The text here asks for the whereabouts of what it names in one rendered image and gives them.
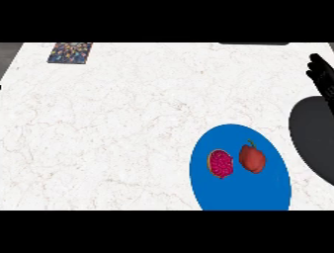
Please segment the colourful patterned box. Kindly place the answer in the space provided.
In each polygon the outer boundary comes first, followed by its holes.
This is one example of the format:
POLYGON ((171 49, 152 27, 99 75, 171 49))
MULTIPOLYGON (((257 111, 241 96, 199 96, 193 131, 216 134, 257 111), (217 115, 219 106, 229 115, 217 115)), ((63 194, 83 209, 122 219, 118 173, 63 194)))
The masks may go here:
POLYGON ((84 64, 91 42, 57 42, 49 56, 49 63, 84 64))

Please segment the blue round plate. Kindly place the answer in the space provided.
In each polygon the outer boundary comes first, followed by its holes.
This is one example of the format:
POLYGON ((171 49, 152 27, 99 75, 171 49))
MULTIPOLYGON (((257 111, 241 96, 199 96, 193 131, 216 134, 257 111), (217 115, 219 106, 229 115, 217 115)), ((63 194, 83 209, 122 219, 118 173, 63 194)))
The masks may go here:
POLYGON ((272 142, 250 127, 221 125, 199 138, 189 162, 193 195, 205 211, 287 211, 291 185, 287 167, 272 142), (239 163, 244 145, 254 144, 266 166, 253 173, 239 163), (208 169, 208 155, 223 150, 233 158, 233 173, 220 179, 208 169))

